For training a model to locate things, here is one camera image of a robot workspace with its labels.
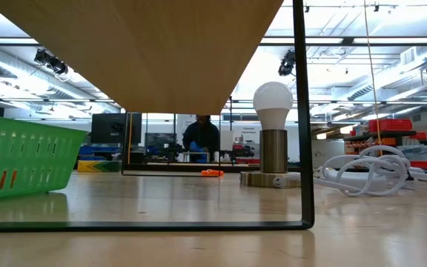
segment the white light bulb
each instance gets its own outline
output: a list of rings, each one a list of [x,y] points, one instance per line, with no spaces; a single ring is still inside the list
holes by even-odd
[[[284,130],[286,116],[293,107],[293,94],[281,82],[267,82],[256,90],[253,107],[263,130]]]

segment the green plastic basket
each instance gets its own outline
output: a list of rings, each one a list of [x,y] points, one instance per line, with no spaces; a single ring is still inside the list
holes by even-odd
[[[85,135],[0,118],[0,197],[65,188]]]

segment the lamp base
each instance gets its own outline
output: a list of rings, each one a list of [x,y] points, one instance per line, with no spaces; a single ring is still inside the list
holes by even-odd
[[[284,184],[275,182],[278,177],[286,177],[288,174],[267,174],[259,171],[243,171],[240,174],[240,185],[262,188],[298,188],[301,182],[287,179]]]

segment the white cable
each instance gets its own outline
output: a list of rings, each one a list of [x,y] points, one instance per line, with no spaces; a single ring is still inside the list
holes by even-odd
[[[395,155],[379,157],[367,156],[367,154],[375,151],[389,151]],[[331,175],[331,172],[328,170],[331,163],[344,159],[352,160],[342,166],[337,175]],[[353,168],[355,165],[364,165],[369,169],[363,188],[353,186],[357,184],[357,180],[361,180],[361,175],[359,174],[355,174],[356,179],[346,179],[342,181],[343,174],[353,176],[353,173],[346,173],[345,171],[349,168]],[[387,145],[375,145],[370,148],[366,148],[360,155],[342,155],[329,159],[320,169],[320,179],[314,178],[314,183],[339,189],[344,195],[349,197],[358,197],[362,194],[382,197],[395,194],[402,188],[412,189],[406,184],[408,173],[416,180],[427,181],[427,174],[425,174],[425,172],[420,168],[411,167],[411,163],[405,158],[402,151]],[[372,185],[374,183],[380,183],[381,181],[379,181],[379,179],[383,179],[383,177],[386,178],[388,184],[391,184],[391,188],[384,191],[372,191]],[[275,179],[275,184],[278,187],[282,187],[287,179],[298,180],[300,179],[300,176],[295,173],[291,173],[286,177],[277,177]]]
[[[62,79],[62,78],[60,78],[59,76],[57,76],[57,74],[53,74],[54,75],[54,77],[56,77],[60,82],[66,82],[66,81],[68,81],[68,80],[70,80],[70,77],[67,77],[66,79]]]

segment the computer monitor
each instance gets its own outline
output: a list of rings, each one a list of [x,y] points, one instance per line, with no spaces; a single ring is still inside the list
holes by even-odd
[[[125,137],[124,113],[101,113],[92,115],[92,143],[123,143]],[[131,144],[141,142],[141,121],[140,113],[133,113],[133,124],[131,132]]]
[[[145,147],[150,146],[156,147],[158,149],[166,148],[172,146],[176,143],[176,134],[174,133],[146,133]]]

